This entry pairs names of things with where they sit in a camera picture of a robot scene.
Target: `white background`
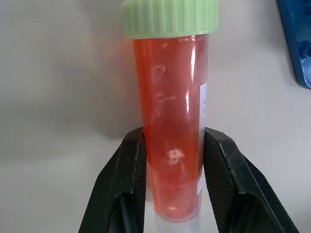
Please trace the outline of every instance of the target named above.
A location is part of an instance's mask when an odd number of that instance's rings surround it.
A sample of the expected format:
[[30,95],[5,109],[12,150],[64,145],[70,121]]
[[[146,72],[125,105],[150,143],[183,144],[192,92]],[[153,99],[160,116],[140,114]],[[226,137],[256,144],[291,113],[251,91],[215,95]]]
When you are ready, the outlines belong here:
[[[0,0],[0,231],[78,232],[97,175],[141,125],[121,0]],[[311,229],[311,91],[296,84],[275,0],[220,0],[206,125]],[[202,232],[216,233],[206,187]],[[156,232],[147,203],[145,232]]]

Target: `blue tray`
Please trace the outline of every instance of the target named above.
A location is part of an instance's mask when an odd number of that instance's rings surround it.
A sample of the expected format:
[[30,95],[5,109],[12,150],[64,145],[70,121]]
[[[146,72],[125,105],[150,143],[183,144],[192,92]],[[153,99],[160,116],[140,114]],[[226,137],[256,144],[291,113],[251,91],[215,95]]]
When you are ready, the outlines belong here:
[[311,0],[277,0],[298,83],[311,89]]

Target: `orange liquid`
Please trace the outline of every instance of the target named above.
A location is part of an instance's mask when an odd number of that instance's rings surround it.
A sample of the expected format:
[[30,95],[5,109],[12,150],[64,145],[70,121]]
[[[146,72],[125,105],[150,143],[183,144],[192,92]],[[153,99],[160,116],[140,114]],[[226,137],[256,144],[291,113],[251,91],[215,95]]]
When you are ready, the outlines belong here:
[[201,206],[207,43],[208,35],[134,40],[154,206],[170,221],[188,220]]

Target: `red-orange solution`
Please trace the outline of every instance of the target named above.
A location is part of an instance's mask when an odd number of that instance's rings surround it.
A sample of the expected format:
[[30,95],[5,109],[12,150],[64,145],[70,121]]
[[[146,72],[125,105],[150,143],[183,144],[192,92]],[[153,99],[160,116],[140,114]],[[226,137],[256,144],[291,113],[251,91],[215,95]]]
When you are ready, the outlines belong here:
[[168,221],[201,206],[207,44],[207,34],[134,40],[154,206]]

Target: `light green screw cap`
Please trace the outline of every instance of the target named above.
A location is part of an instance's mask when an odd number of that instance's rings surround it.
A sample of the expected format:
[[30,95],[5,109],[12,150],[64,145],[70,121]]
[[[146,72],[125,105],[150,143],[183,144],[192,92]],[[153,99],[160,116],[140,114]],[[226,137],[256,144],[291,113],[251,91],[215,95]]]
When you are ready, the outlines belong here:
[[127,0],[121,8],[128,39],[171,38],[218,30],[218,0]]

